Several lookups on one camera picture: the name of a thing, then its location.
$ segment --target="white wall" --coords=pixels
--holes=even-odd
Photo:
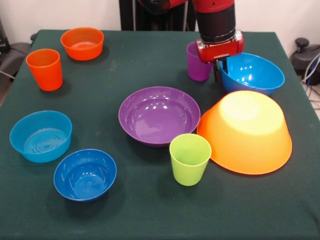
[[[0,18],[11,44],[40,29],[121,29],[119,0],[0,0]]]
[[[276,32],[288,56],[295,39],[320,44],[320,0],[235,0],[237,29]]]
[[[320,44],[320,0],[235,0],[235,4],[238,29],[276,32],[288,55],[297,37]],[[121,29],[119,0],[0,0],[0,18],[11,43],[29,42],[39,29]]]

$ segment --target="orange cup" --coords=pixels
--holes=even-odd
[[[54,91],[61,87],[62,69],[60,54],[53,49],[43,48],[31,52],[25,59],[39,88]]]
[[[78,27],[61,36],[61,44],[72,59],[88,61],[98,57],[104,44],[104,33],[92,27]]]
[[[201,118],[197,134],[211,146],[211,159],[233,172],[260,175],[282,167],[292,153],[284,113],[254,91],[226,95]]]

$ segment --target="orange bowl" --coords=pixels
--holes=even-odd
[[[214,162],[240,174],[273,172],[292,153],[282,109],[270,97],[254,91],[226,95],[202,116],[197,134],[210,143]]]
[[[60,41],[70,58],[88,61],[101,54],[104,33],[92,27],[78,27],[66,31]]]

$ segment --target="dark green tablecloth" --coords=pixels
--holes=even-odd
[[[213,77],[189,79],[186,46],[196,32],[105,31],[102,55],[67,57],[63,31],[41,30],[32,50],[61,53],[64,84],[41,91],[24,63],[0,108],[1,239],[319,239],[320,124],[274,33],[245,33],[245,52],[278,65],[286,82],[272,98],[282,107],[293,152],[280,170],[263,176],[232,173],[209,162],[194,187],[173,178],[168,148],[144,146],[122,130],[118,109],[131,93],[169,86],[190,94],[201,113],[225,92]],[[13,125],[27,114],[56,110],[73,123],[70,149],[94,148],[114,157],[118,174],[93,203],[61,197],[53,173],[63,159],[35,164],[10,145]]]

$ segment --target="large orange bowl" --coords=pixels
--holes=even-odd
[[[214,162],[240,174],[273,172],[292,152],[282,109],[254,91],[226,95],[202,116],[197,134],[210,143]]]

